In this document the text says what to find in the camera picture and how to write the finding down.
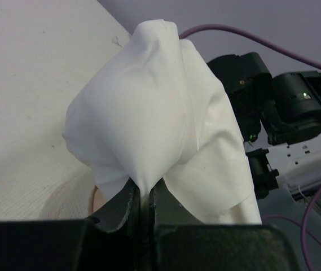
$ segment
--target white cloth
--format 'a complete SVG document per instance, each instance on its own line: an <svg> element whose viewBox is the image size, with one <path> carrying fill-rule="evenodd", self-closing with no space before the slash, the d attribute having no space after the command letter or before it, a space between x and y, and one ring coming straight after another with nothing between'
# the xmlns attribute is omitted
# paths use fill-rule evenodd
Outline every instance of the white cloth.
<svg viewBox="0 0 321 271"><path fill-rule="evenodd" d="M261 222L223 85L174 23L138 25L71 103L63 136L107 199L130 176L146 202L163 177L202 222Z"/></svg>

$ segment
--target white tabletop surface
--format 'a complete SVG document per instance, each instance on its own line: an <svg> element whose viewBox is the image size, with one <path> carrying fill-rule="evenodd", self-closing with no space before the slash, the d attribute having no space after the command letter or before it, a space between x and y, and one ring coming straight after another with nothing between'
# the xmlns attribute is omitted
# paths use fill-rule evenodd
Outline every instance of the white tabletop surface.
<svg viewBox="0 0 321 271"><path fill-rule="evenodd" d="M0 219L38 218L89 171L65 147L65 113L128 39L96 0L0 0Z"/></svg>

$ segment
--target purple cable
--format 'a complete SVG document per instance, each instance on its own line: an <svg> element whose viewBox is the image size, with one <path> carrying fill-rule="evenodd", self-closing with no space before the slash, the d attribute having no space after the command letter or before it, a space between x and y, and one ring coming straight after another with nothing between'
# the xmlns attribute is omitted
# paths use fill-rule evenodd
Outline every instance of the purple cable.
<svg viewBox="0 0 321 271"><path fill-rule="evenodd" d="M303 215L303 220L302 220L302 226L301 226L301 244L302 244L302 252L303 252L303 256L305 258L307 267L309 269L309 271L314 271L311 261L310 261L310 257L308 254L308 250L307 250L307 244L306 244L306 227L307 227L307 221L308 221L308 217L311 214L312 208L314 206L314 204L316 203L317 199L319 199L319 197L321 196L321 187L317 190L316 194L314 194L314 197L311 199L311 201L309 201L309 204L306 208L305 214Z"/></svg>
<svg viewBox="0 0 321 271"><path fill-rule="evenodd" d="M248 38L252 41L258 42L261 45L264 45L276 52L279 52L285 56L288 56L289 58L298 60L299 62L303 62L309 66L312 66L314 68L317 69L321 69L321 63L313 61L311 59L305 58L304 56L295 54L287 49L284 49L272 42L269 42L267 40L264 40L261 37L258 37L256 35L253 35L247 31L244 31L242 29L239 28L235 28L235 27L229 27L228 25L222 25L222 24L203 24L203 25L198 25L196 27L192 27L186 31L184 31L183 33L181 33L179 35L179 38L187 38L192 34L195 34L197 32L202 32L202 31L206 31L206 30L221 30L221 31L225 31L225 32L230 32L233 34L237 34L240 36L243 36L245 38Z"/></svg>
<svg viewBox="0 0 321 271"><path fill-rule="evenodd" d="M269 216L264 216L263 219L270 219L270 218L279 218L279 219L284 219L287 220L293 224L298 225L299 227L301 227L301 224L298 223L296 220L287 217L287 216L282 216L282 215L269 215ZM306 229L306 232L321 246L321 240L318 239L311 231Z"/></svg>

